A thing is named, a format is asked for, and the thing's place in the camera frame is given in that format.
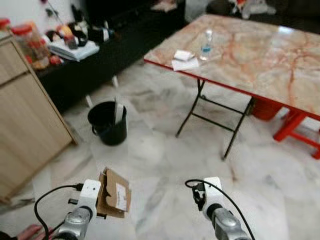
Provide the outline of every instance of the human hand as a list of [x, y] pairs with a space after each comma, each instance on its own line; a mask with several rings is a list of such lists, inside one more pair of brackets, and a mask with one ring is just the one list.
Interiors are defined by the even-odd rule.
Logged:
[[[23, 230], [21, 233], [19, 233], [16, 238], [18, 240], [31, 240], [35, 235], [38, 234], [38, 232], [42, 229], [41, 225], [32, 224], [28, 226], [25, 230]], [[36, 238], [33, 240], [42, 240], [46, 236], [45, 232], [40, 233]]]

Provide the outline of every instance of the plastic water bottle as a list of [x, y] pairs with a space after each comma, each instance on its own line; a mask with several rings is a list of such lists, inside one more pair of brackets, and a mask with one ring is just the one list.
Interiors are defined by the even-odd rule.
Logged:
[[203, 61], [207, 61], [209, 59], [209, 55], [212, 50], [212, 36], [213, 36], [212, 30], [207, 29], [205, 31], [205, 41], [201, 46], [200, 59]]

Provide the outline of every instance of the marble floor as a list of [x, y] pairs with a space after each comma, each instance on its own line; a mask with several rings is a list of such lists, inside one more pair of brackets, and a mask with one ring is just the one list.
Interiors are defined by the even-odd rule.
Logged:
[[[231, 134], [191, 117], [179, 138], [175, 133], [197, 92], [194, 79], [157, 66], [136, 62], [118, 75], [119, 87], [105, 84], [91, 94], [94, 104], [117, 97], [128, 111], [128, 137], [115, 147], [91, 133], [89, 108], [79, 102], [64, 114], [77, 146], [71, 145], [13, 198], [0, 206], [0, 231], [15, 235], [36, 223], [34, 198], [49, 189], [97, 179], [108, 166], [130, 182], [132, 201], [125, 219], [97, 218], [88, 240], [212, 240], [211, 223], [197, 210], [191, 178], [218, 176], [223, 189], [244, 213], [257, 240], [315, 240], [320, 236], [320, 161], [314, 149], [294, 139], [275, 142], [283, 109], [270, 122], [246, 117], [225, 162], [221, 155]], [[208, 84], [207, 97], [243, 110], [245, 95]], [[199, 102], [196, 111], [235, 127], [239, 116]], [[307, 119], [300, 131], [311, 135], [319, 123]], [[50, 226], [73, 209], [68, 199], [77, 192], [61, 191], [46, 198], [40, 214]], [[225, 206], [236, 210], [225, 200]]]

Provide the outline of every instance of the table top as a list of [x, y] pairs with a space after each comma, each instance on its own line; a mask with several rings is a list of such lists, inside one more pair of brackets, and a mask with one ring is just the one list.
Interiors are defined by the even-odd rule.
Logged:
[[144, 60], [172, 69], [176, 50], [197, 57], [213, 31], [208, 61], [179, 71], [254, 97], [320, 116], [320, 35], [283, 26], [203, 15], [149, 51]]

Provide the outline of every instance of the cardboard piece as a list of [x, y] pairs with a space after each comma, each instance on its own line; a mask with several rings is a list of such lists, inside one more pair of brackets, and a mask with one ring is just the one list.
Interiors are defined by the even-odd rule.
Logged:
[[131, 190], [129, 183], [111, 169], [100, 173], [101, 188], [98, 194], [96, 211], [100, 217], [124, 218], [130, 209]]

